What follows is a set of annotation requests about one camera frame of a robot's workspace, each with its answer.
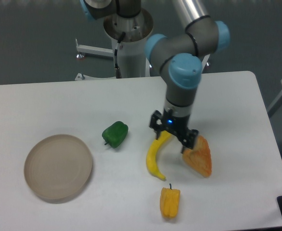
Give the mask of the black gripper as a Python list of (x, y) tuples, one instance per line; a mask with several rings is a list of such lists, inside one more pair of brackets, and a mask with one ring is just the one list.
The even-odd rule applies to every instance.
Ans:
[(164, 110), (162, 115), (158, 110), (155, 110), (151, 115), (149, 127), (156, 133), (156, 139), (160, 138), (163, 131), (176, 136), (182, 144), (181, 153), (183, 154), (186, 149), (192, 150), (194, 148), (199, 131), (188, 129), (189, 115), (177, 117), (172, 113), (172, 110), (171, 113)]

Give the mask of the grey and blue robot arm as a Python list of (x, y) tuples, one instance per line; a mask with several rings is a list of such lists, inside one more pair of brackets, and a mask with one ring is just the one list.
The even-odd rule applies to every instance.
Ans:
[(167, 131), (192, 149), (198, 131), (189, 129), (188, 121), (201, 81), (201, 58), (228, 47), (230, 32), (210, 17), (200, 0), (172, 3), (184, 27), (184, 33), (173, 38), (153, 34), (153, 18), (139, 0), (82, 0), (80, 5), (88, 20), (103, 19), (113, 41), (116, 78), (142, 77), (150, 64), (164, 80), (164, 110), (152, 114), (150, 128), (157, 136)]

